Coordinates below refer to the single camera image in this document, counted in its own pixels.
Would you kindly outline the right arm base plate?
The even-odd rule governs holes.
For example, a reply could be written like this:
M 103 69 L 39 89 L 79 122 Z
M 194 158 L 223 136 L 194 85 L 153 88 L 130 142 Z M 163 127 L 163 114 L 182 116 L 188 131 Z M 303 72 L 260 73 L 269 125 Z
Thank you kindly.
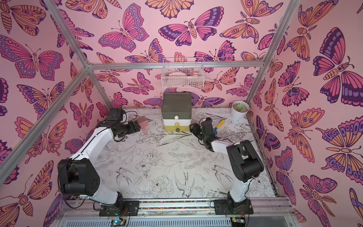
M 254 213 L 251 201 L 234 202 L 232 199 L 214 200 L 216 215 L 251 215 Z

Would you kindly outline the blue yellow garden fork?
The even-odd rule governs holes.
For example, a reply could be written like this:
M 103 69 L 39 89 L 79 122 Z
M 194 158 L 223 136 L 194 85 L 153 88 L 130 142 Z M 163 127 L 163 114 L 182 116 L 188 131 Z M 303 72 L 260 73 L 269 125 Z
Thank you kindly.
M 213 132 L 217 136 L 217 130 L 225 123 L 226 121 L 224 119 L 222 120 L 213 120 L 212 126 L 213 126 Z

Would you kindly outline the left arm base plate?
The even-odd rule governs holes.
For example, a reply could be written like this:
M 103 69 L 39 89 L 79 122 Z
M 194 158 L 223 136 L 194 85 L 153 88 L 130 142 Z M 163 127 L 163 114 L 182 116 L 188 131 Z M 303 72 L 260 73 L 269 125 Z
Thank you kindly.
M 116 205 L 102 205 L 99 212 L 100 217 L 114 216 L 137 216 L 139 212 L 140 201 L 122 201 Z

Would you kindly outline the white potted succulent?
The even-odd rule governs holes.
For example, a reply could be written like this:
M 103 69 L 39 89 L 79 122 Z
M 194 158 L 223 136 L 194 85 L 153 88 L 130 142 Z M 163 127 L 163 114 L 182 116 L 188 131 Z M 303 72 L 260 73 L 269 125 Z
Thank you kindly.
M 244 101 L 235 101 L 232 103 L 231 116 L 235 120 L 242 120 L 249 112 L 250 106 Z

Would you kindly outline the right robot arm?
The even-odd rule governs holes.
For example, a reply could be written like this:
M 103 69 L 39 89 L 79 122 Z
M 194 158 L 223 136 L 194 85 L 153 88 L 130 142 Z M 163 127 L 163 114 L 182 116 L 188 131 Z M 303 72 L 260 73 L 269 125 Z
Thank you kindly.
M 251 200 L 247 197 L 250 184 L 264 171 L 260 156 L 249 140 L 235 143 L 221 139 L 214 133 L 210 120 L 191 124 L 190 132 L 211 152 L 228 155 L 235 180 L 225 200 L 214 201 L 215 213 L 253 214 Z

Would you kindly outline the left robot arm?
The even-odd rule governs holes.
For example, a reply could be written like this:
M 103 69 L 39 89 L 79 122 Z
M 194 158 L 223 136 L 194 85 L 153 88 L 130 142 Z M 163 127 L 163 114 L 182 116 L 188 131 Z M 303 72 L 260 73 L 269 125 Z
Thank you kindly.
M 123 207 L 123 196 L 101 183 L 94 167 L 97 157 L 110 142 L 123 142 L 127 135 L 141 131 L 137 119 L 128 120 L 121 108 L 111 109 L 107 118 L 99 122 L 91 137 L 69 159 L 58 165 L 58 188 L 62 195 L 80 196 L 103 206 Z

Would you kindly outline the pink dustpan brush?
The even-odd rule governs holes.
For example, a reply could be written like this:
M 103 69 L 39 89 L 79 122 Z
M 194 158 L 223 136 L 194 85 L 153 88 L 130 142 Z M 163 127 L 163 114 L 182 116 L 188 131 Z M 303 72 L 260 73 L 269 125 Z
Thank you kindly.
M 137 121 L 140 125 L 140 129 L 142 130 L 142 132 L 147 135 L 147 129 L 146 127 L 148 126 L 148 120 L 145 116 L 139 116 L 137 118 Z

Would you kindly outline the three-tier drawer cabinet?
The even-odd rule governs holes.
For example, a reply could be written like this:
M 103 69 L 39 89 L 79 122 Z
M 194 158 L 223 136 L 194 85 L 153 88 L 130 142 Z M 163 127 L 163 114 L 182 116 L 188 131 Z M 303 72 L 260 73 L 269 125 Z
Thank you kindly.
M 165 131 L 190 131 L 192 123 L 191 93 L 165 93 L 162 118 Z

